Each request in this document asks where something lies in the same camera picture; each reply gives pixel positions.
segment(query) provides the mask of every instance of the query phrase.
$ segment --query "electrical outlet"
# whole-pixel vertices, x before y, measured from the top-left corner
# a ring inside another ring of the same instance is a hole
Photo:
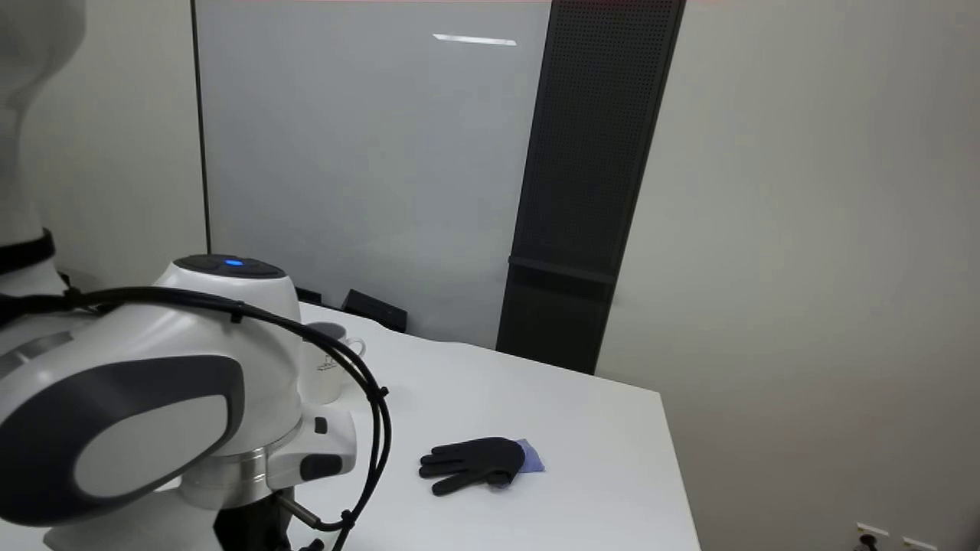
[[[858,524],[858,534],[860,534],[860,535],[875,535],[879,542],[892,538],[889,529],[873,526],[873,524]]]
[[[918,538],[900,538],[900,549],[907,549],[907,551],[941,551],[941,545],[918,542]]]

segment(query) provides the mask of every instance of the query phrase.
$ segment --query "white wall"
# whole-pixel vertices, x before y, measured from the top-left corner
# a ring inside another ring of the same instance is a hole
[[[492,345],[548,6],[203,0],[214,249]]]
[[[78,59],[26,127],[26,182],[79,285],[153,283],[204,251],[186,0],[88,0]]]
[[[689,0],[604,378],[711,551],[980,542],[980,4]]]

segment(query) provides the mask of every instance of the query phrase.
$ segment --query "white table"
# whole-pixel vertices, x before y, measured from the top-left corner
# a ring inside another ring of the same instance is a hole
[[[389,474],[350,551],[698,551],[668,418],[656,392],[578,378],[562,366],[391,333],[373,322],[304,310],[337,322],[368,345],[366,357],[391,390],[394,450]],[[354,385],[341,398],[368,450],[368,406]],[[420,480],[420,456],[469,437],[529,437],[548,472],[507,490],[472,486],[447,498]],[[334,520],[361,490],[350,477],[296,490]],[[292,529],[295,545],[314,535]],[[35,529],[0,529],[3,551],[40,551]]]

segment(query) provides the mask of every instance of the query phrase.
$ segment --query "black glove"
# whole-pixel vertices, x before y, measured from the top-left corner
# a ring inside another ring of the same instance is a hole
[[[424,477],[445,477],[431,486],[435,496],[458,494],[472,484],[507,486],[523,469],[523,448],[506,437],[465,441],[435,448],[424,456]]]

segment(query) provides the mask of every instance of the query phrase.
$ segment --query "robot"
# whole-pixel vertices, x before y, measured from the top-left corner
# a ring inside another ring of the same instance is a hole
[[[386,469],[386,390],[300,323],[261,260],[175,260],[153,289],[70,291],[17,182],[36,88],[83,39],[83,0],[0,0],[0,518],[53,526],[53,551],[286,551],[292,518],[343,549]],[[310,349],[368,395],[366,494],[337,524],[295,486],[351,472],[351,416],[310,405]]]

